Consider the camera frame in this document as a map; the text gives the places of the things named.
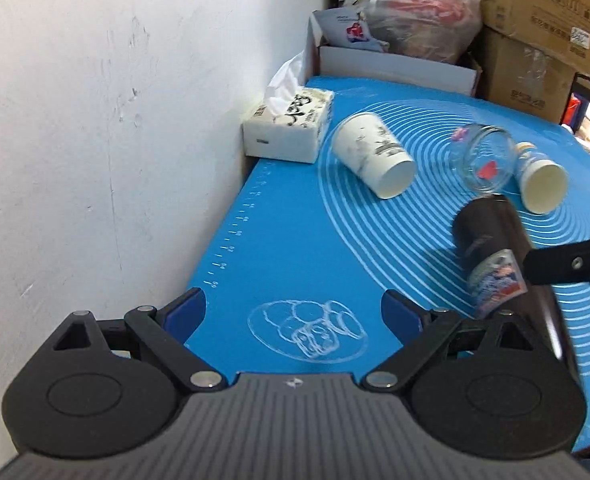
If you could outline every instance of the open white cardboard box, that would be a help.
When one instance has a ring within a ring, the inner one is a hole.
[[[400,54],[329,46],[315,17],[309,17],[306,80],[313,75],[365,77],[474,96],[482,69],[469,55],[464,59],[469,68]]]

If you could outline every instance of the white box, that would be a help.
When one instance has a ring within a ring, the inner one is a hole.
[[[304,88],[282,116],[262,104],[243,124],[246,155],[312,164],[328,131],[332,103],[333,92]]]
[[[470,56],[458,66],[427,59],[328,46],[315,17],[309,19],[304,70],[313,75],[365,77],[474,96],[482,70]]]

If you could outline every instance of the transparent glass cup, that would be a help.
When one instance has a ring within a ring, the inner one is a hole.
[[[513,176],[516,162],[515,142],[504,128],[467,124],[451,136],[451,169],[475,193],[502,189]]]

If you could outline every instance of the white logo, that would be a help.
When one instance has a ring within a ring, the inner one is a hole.
[[[302,386],[302,384],[304,384],[304,381],[302,381],[299,377],[293,377],[292,379],[289,379],[288,381],[286,381],[284,384],[295,389],[295,388],[299,388],[300,386]]]

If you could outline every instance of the white wall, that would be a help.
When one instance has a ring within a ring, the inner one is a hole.
[[[70,311],[181,293],[323,1],[0,0],[0,400]]]

